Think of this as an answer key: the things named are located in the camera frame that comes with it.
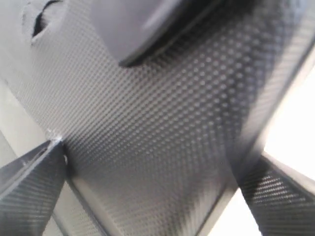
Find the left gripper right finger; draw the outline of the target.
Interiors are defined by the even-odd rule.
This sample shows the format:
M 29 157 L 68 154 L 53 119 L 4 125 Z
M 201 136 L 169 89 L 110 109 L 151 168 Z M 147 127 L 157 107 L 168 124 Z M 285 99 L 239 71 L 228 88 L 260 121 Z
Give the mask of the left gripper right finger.
M 315 182 L 265 154 L 250 154 L 237 182 L 263 236 L 315 234 Z

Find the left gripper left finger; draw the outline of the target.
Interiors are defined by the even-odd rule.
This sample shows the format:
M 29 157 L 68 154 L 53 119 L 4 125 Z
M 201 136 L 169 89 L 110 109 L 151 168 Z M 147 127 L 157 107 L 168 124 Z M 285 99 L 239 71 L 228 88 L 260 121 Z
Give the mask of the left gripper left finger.
M 0 169 L 0 234 L 41 236 L 65 182 L 60 141 L 46 141 Z

